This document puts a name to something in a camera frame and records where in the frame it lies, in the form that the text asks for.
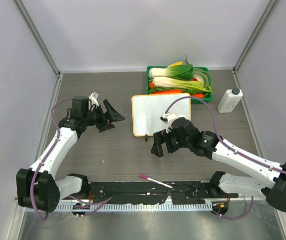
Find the small orange-framed whiteboard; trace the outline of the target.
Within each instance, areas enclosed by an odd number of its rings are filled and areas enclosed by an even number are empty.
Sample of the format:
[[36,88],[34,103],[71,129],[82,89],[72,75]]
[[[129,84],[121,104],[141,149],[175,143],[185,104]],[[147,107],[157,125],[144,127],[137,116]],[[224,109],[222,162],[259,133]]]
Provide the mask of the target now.
[[175,100],[181,97],[186,99],[176,102],[169,110],[177,116],[191,119],[191,100],[188,93],[146,94],[135,95],[131,99],[133,134],[136,137],[152,136],[166,127],[160,120],[165,110]]

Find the pink-capped whiteboard marker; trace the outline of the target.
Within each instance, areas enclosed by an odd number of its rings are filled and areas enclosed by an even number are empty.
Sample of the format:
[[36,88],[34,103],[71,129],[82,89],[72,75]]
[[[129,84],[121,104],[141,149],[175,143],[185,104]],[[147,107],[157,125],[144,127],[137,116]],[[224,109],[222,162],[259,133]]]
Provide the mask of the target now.
[[146,175],[144,175],[144,174],[141,174],[141,173],[139,174],[139,177],[142,178],[142,179],[148,180],[148,181],[150,181],[150,182],[156,183],[156,184],[158,184],[158,185],[162,185],[162,186],[164,186],[164,187],[170,188],[170,189],[173,188],[173,187],[172,187],[171,185],[169,185],[169,184],[166,184],[166,183],[164,183],[164,182],[155,180],[155,179],[150,178],[150,177],[148,177],[148,176],[146,176]]

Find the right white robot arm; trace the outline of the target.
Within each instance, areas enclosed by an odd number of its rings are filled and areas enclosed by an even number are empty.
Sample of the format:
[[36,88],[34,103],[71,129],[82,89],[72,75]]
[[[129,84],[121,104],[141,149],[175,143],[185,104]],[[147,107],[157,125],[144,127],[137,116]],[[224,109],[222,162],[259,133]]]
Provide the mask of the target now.
[[199,157],[230,165],[247,177],[218,171],[210,179],[210,195],[218,198],[239,194],[265,199],[270,206],[286,213],[286,162],[281,164],[249,153],[214,132],[198,130],[184,117],[166,123],[165,129],[153,134],[152,154],[162,157],[165,144],[169,153],[188,149]]

